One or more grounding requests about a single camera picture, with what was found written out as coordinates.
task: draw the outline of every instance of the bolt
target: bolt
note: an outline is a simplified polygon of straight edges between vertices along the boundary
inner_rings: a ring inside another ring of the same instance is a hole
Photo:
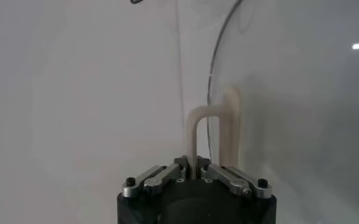
[[[266,179],[258,179],[258,187],[267,188],[269,186],[269,182]]]
[[[127,187],[132,187],[136,184],[136,179],[134,177],[128,177],[125,183]]]
[[[242,191],[241,191],[241,195],[243,196],[250,196],[251,195],[251,190],[248,187],[245,187]]]

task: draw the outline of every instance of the white wall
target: white wall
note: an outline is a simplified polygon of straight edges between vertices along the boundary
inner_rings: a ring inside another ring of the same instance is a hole
[[[175,0],[0,0],[0,224],[116,223],[182,154]]]
[[[210,57],[233,2],[180,1],[185,110],[206,101]],[[245,0],[227,29],[217,89],[242,92],[240,160],[271,181],[277,223],[359,223],[354,43],[359,0]]]

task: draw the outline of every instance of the black screw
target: black screw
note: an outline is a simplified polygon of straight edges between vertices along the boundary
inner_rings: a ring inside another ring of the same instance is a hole
[[[269,186],[269,182],[266,179],[258,179],[258,187],[267,188]]]
[[[125,183],[127,187],[132,187],[136,184],[136,179],[134,177],[128,177]]]

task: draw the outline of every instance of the silver metal bracket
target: silver metal bracket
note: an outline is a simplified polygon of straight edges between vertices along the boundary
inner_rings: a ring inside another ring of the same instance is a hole
[[[164,167],[162,166],[154,166],[142,173],[140,176],[136,177],[135,183],[133,185],[129,186],[127,183],[123,183],[121,192],[122,196],[126,198],[137,197],[140,191],[143,189],[145,180],[160,173],[163,169]]]
[[[205,168],[201,167],[201,179],[207,179],[208,172],[205,170]]]
[[[159,194],[170,179],[182,178],[183,172],[178,164],[172,164],[156,176],[148,178],[144,182],[144,188],[150,194]]]
[[[217,179],[225,184],[231,193],[239,196],[251,196],[251,189],[249,183],[246,180],[238,178],[223,168],[211,164],[208,166],[208,170],[205,174],[208,179]]]
[[[267,186],[260,187],[258,186],[258,180],[251,177],[250,175],[244,173],[236,167],[227,167],[226,171],[246,180],[251,188],[251,191],[256,195],[257,198],[271,198],[271,185],[266,183]]]
[[[182,170],[180,170],[180,177],[182,179],[186,179],[186,177],[187,177],[186,172],[187,172],[186,168],[183,168]]]

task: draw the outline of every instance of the clear plastic dome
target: clear plastic dome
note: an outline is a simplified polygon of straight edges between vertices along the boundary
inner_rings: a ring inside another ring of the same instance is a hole
[[[243,1],[210,103],[229,85],[243,101],[240,166],[270,180],[277,223],[359,223],[359,0]]]

